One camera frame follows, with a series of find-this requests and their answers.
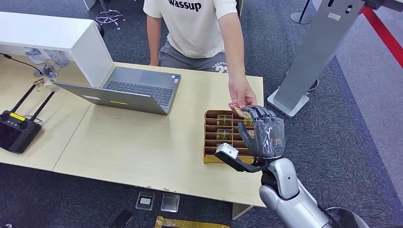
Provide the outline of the person's left hand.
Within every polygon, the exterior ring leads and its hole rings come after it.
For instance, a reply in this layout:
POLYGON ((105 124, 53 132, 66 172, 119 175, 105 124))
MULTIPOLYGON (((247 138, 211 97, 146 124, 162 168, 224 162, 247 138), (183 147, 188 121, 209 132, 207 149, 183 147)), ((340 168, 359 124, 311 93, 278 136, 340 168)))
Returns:
POLYGON ((250 87, 245 76, 229 78, 229 108, 235 111, 235 107, 254 106, 257 104, 256 95, 250 87))

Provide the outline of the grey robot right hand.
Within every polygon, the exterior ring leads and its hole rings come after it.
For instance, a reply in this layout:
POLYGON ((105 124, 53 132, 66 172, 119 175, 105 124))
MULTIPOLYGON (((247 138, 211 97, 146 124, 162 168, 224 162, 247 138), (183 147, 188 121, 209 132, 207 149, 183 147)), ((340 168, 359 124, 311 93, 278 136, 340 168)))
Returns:
POLYGON ((247 132, 243 122, 238 123, 239 135, 250 154, 262 159, 281 157, 286 142, 284 120, 263 106, 244 106, 240 110, 253 123, 254 137, 247 132))

